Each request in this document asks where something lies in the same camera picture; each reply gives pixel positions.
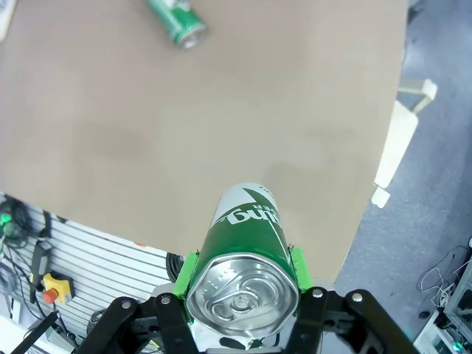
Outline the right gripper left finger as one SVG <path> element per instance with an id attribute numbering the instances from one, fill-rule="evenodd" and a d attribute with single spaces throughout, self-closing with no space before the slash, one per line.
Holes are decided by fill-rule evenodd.
<path id="1" fill-rule="evenodd" d="M 184 305 L 197 262 L 197 253 L 187 255 L 171 292 L 152 296 L 146 302 L 116 298 L 77 352 L 140 353 L 150 341 L 157 340 L 166 353 L 197 353 Z"/>

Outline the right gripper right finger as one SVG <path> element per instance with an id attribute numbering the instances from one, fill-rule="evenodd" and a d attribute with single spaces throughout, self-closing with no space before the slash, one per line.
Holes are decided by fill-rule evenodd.
<path id="1" fill-rule="evenodd" d="M 416 353 L 417 349 L 367 290 L 340 296 L 315 286 L 301 248 L 290 247 L 291 265 L 301 293 L 287 353 L 317 353 L 325 333 L 334 333 L 352 353 Z"/>

